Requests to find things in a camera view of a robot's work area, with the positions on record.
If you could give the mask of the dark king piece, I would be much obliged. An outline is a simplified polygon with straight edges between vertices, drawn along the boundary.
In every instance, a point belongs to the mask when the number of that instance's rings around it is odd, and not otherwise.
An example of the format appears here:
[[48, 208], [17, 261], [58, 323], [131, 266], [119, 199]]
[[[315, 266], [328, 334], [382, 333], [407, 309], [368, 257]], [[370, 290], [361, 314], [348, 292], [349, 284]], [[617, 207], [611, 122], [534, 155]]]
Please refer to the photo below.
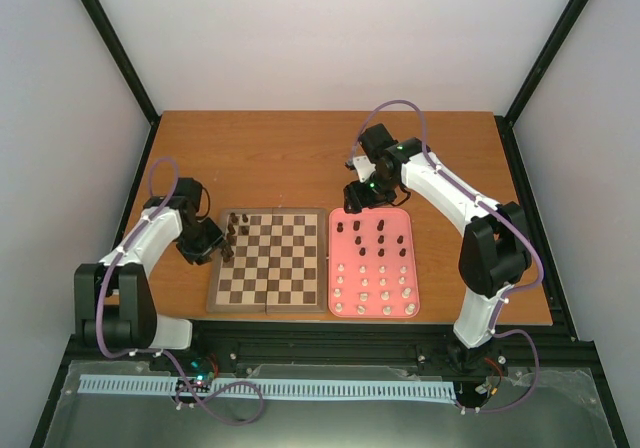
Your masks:
[[227, 246], [223, 250], [223, 258], [225, 261], [230, 260], [234, 256], [233, 250], [230, 246]]

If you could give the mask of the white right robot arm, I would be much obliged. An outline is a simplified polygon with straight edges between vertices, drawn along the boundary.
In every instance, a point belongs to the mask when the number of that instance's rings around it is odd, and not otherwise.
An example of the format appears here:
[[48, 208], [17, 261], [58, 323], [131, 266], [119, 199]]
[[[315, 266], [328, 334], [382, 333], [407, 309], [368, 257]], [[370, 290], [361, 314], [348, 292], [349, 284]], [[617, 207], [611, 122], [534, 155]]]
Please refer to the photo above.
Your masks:
[[347, 162], [357, 180], [343, 190], [350, 214], [387, 206], [397, 194], [417, 194], [437, 208], [462, 237], [458, 271], [465, 285], [462, 308], [447, 346], [451, 367], [470, 371], [488, 350], [509, 294], [532, 264], [526, 217], [515, 202], [501, 204], [448, 169], [419, 139], [400, 142], [386, 127], [361, 129], [362, 155]]

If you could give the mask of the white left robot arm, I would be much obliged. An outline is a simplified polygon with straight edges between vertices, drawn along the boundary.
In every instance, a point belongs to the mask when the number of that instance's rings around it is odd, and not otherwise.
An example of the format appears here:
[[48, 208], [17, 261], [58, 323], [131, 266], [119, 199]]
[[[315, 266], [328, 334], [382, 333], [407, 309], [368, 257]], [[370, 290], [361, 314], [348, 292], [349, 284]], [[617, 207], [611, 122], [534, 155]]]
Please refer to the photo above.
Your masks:
[[190, 264], [203, 265], [220, 251], [233, 257], [223, 231], [198, 214], [208, 195], [193, 178], [179, 178], [167, 196], [152, 196], [131, 232], [96, 263], [80, 265], [73, 280], [75, 337], [107, 357], [118, 350], [173, 350], [186, 370], [201, 368], [208, 346], [193, 336], [193, 324], [157, 312], [149, 276], [167, 248], [175, 246]]

